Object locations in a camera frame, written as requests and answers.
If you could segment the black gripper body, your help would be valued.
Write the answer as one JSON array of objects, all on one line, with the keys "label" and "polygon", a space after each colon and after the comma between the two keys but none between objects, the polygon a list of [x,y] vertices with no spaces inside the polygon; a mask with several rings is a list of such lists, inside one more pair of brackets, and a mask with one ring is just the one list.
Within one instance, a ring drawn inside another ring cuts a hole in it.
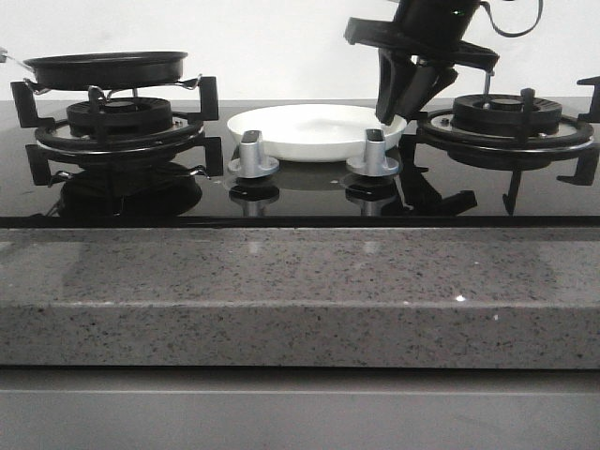
[{"label": "black gripper body", "polygon": [[391,22],[350,18],[344,37],[352,45],[492,70],[499,55],[463,40],[478,8],[477,1],[401,1]]}]

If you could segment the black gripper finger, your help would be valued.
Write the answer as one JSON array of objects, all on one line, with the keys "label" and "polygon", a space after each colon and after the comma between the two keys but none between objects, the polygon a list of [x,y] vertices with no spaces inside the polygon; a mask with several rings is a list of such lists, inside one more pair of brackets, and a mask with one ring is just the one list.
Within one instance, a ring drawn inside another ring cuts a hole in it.
[{"label": "black gripper finger", "polygon": [[413,77],[413,61],[405,53],[388,49],[379,49],[378,55],[380,80],[375,114],[380,123],[390,125],[398,99]]},{"label": "black gripper finger", "polygon": [[421,111],[437,94],[455,82],[458,72],[453,66],[415,66],[397,75],[398,88],[394,113],[406,121]]}]

